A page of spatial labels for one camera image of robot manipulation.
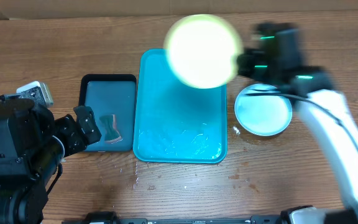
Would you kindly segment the light blue plate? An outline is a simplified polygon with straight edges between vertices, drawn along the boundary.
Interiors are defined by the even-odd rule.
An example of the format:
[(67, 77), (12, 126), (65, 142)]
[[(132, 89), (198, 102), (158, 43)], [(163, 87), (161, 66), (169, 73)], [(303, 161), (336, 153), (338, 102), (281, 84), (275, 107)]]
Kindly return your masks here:
[(262, 83), (240, 91), (234, 103), (234, 113), (245, 130), (266, 137), (279, 134), (288, 127), (293, 116), (290, 100), (264, 95), (276, 91), (276, 87)]

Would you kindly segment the yellow plate with blue stain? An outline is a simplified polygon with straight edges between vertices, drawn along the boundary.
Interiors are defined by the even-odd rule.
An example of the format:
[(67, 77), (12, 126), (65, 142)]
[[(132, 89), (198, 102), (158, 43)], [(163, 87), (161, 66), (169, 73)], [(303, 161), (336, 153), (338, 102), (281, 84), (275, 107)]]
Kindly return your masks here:
[(237, 74), (237, 57), (242, 39), (225, 19), (195, 14), (176, 21), (168, 30), (164, 45), (173, 74), (192, 88), (223, 86)]

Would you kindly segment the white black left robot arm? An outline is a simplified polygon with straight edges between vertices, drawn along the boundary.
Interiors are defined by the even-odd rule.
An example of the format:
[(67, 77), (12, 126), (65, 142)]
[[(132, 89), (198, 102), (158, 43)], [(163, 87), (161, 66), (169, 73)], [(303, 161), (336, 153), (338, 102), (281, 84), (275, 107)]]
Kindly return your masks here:
[(55, 119), (30, 99), (0, 101), (0, 223), (41, 223), (62, 159), (101, 139), (93, 110)]

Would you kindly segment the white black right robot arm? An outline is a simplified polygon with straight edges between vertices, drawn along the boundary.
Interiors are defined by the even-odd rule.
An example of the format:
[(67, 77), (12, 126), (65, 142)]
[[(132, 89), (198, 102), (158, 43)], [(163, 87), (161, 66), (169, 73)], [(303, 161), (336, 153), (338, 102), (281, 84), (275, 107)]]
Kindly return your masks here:
[(344, 93), (323, 67), (305, 63), (296, 25), (264, 22), (254, 30), (259, 46), (238, 56), (238, 74), (274, 85), (273, 96), (294, 102), (331, 165), (344, 204), (342, 210), (289, 208), (281, 212), (281, 222), (358, 223), (358, 127)]

